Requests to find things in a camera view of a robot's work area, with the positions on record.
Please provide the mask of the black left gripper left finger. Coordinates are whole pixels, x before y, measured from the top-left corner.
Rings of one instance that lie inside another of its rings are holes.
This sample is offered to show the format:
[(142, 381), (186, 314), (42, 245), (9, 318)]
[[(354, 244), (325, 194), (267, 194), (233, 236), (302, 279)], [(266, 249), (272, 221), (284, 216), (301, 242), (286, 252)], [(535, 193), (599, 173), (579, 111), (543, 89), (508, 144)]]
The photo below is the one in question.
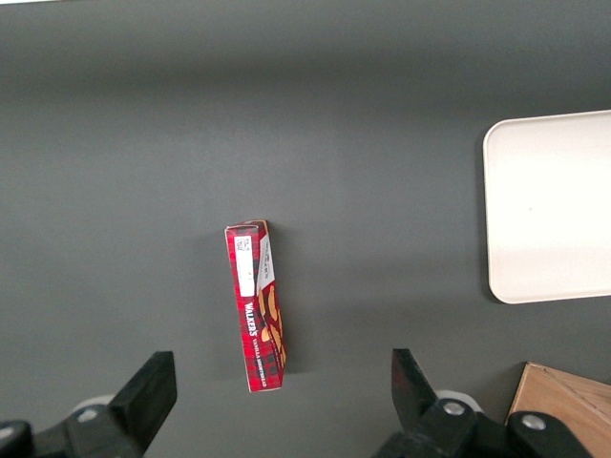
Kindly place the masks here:
[(3, 457), (143, 457), (178, 398), (175, 357), (157, 351), (107, 403), (74, 410), (37, 433), (25, 420), (1, 423)]

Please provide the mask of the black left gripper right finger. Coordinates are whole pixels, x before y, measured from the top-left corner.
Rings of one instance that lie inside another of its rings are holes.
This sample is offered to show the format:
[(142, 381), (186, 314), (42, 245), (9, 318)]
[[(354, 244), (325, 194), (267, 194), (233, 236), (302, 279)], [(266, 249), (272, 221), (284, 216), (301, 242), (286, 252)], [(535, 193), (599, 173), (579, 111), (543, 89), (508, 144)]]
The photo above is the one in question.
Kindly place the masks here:
[(376, 457), (589, 457), (561, 420), (518, 411), (502, 425), (456, 397), (433, 391), (408, 349), (393, 349), (391, 397), (402, 430)]

